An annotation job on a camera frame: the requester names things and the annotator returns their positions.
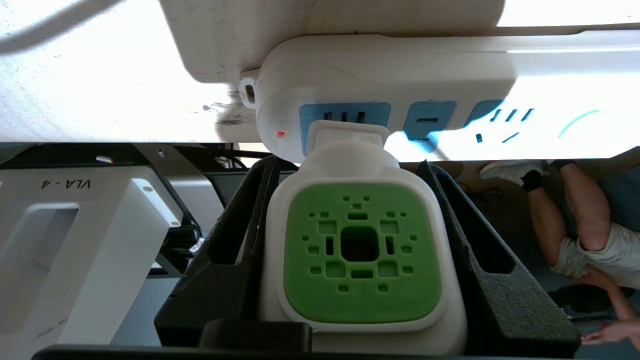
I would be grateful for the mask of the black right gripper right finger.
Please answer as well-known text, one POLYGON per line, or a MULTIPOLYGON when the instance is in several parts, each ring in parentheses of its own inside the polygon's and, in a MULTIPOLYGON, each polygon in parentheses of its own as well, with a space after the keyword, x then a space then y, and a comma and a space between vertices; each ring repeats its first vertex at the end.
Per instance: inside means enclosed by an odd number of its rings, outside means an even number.
POLYGON ((467 316, 467 356, 572 357, 578 330, 444 169, 421 162, 445 221, 467 316))

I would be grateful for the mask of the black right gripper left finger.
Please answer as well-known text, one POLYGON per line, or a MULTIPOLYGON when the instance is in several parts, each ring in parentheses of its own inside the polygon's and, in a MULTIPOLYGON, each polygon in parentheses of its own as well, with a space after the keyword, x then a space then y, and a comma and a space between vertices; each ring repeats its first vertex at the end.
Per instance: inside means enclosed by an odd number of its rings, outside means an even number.
POLYGON ((163 347, 198 346, 211 321, 256 319, 266 213, 280 175, 274 155, 247 171, 154 319, 163 347))

